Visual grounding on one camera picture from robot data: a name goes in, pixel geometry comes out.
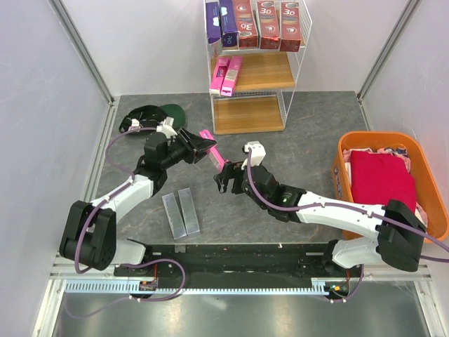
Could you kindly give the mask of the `purple toothpaste box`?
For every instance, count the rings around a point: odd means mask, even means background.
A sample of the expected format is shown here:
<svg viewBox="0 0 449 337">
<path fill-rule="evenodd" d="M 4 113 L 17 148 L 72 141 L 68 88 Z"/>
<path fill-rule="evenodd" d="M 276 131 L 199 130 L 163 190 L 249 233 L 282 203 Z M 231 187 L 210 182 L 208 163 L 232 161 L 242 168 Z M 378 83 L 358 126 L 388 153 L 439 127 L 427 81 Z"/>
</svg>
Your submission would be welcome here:
<svg viewBox="0 0 449 337">
<path fill-rule="evenodd" d="M 221 40 L 220 5 L 217 1 L 207 2 L 206 10 L 206 36 L 208 44 L 212 45 Z"/>
</svg>

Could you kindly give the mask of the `silver R&O toothpaste box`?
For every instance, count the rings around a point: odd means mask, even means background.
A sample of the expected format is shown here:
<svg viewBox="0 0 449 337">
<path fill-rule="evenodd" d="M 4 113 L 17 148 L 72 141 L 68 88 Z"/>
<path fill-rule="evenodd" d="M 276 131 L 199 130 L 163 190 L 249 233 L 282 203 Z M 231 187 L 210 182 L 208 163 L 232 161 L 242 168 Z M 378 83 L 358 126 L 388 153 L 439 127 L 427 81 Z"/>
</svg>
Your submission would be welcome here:
<svg viewBox="0 0 449 337">
<path fill-rule="evenodd" d="M 236 26 L 233 1 L 219 0 L 219 7 L 222 46 L 224 48 L 235 47 L 238 40 L 238 30 Z"/>
</svg>

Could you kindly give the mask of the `pink toothpaste box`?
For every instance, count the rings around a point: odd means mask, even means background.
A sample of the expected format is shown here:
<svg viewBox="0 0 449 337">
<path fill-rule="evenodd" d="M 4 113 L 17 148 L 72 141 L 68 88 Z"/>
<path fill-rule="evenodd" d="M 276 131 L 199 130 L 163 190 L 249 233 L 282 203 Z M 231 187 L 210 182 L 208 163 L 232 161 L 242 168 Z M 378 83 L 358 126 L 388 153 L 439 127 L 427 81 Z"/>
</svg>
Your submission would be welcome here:
<svg viewBox="0 0 449 337">
<path fill-rule="evenodd" d="M 215 140 L 212 133 L 208 129 L 204 129 L 199 132 L 199 135 L 207 140 Z M 206 151 L 208 157 L 216 167 L 218 173 L 223 172 L 225 168 L 225 164 L 229 162 L 228 159 L 224 159 L 222 155 L 220 154 L 219 150 L 217 149 L 217 145 L 214 145 L 209 150 Z"/>
<path fill-rule="evenodd" d="M 217 59 L 209 86 L 209 93 L 211 95 L 221 94 L 222 84 L 225 79 L 229 63 L 230 58 L 224 57 Z"/>
<path fill-rule="evenodd" d="M 243 63 L 242 56 L 232 56 L 227 67 L 227 72 L 222 82 L 220 95 L 224 97 L 232 97 L 236 83 L 239 77 L 241 66 Z"/>
</svg>

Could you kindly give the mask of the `red 3D toothpaste box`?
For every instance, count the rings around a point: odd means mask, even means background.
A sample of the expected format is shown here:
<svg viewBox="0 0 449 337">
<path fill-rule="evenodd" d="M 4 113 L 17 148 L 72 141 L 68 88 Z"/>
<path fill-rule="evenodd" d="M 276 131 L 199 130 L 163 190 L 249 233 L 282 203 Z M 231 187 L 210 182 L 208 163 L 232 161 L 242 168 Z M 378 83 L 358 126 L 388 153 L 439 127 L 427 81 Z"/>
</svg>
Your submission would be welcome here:
<svg viewBox="0 0 449 337">
<path fill-rule="evenodd" d="M 281 52 L 296 53 L 300 49 L 302 33 L 300 27 L 300 9 L 298 2 L 281 4 Z"/>
<path fill-rule="evenodd" d="M 273 1 L 257 1 L 259 47 L 262 50 L 279 50 L 281 38 L 276 7 Z"/>
</svg>

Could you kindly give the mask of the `red toothpaste box silver side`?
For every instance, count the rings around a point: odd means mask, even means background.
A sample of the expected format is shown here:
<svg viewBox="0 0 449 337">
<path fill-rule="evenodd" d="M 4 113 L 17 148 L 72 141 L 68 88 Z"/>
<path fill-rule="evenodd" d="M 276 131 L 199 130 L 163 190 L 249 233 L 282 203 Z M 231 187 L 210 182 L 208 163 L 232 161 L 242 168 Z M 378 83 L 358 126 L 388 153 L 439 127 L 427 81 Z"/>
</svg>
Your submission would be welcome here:
<svg viewBox="0 0 449 337">
<path fill-rule="evenodd" d="M 257 48 L 259 35 L 250 0 L 233 0 L 239 49 Z"/>
</svg>

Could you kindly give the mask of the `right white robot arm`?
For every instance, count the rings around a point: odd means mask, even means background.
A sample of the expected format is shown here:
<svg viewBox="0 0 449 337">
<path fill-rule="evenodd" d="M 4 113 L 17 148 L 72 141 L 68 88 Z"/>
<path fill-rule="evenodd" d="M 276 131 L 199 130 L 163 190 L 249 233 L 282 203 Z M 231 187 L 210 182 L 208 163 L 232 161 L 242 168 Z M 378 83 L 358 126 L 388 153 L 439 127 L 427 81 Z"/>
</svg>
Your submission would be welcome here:
<svg viewBox="0 0 449 337">
<path fill-rule="evenodd" d="M 401 201 L 390 200 L 383 206 L 330 199 L 280 184 L 264 166 L 246 166 L 243 162 L 225 163 L 214 180 L 221 193 L 231 185 L 232 193 L 246 194 L 277 220 L 356 233 L 356 239 L 328 243 L 321 267 L 329 276 L 338 276 L 356 265 L 376 263 L 405 272 L 418 269 L 425 228 Z"/>
</svg>

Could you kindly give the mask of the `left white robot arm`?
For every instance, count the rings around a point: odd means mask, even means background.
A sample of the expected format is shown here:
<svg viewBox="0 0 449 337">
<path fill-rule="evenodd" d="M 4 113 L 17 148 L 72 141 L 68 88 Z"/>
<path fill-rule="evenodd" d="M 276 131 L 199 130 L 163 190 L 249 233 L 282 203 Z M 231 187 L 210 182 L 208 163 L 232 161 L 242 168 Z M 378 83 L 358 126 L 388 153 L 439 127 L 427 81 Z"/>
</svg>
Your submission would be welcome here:
<svg viewBox="0 0 449 337">
<path fill-rule="evenodd" d="M 74 262 L 75 271 L 104 270 L 116 253 L 116 225 L 141 202 L 153 197 L 167 180 L 167 170 L 183 161 L 195 164 L 216 145 L 181 128 L 173 136 L 152 131 L 144 153 L 128 179 L 94 201 L 78 200 L 69 210 L 59 253 Z"/>
</svg>

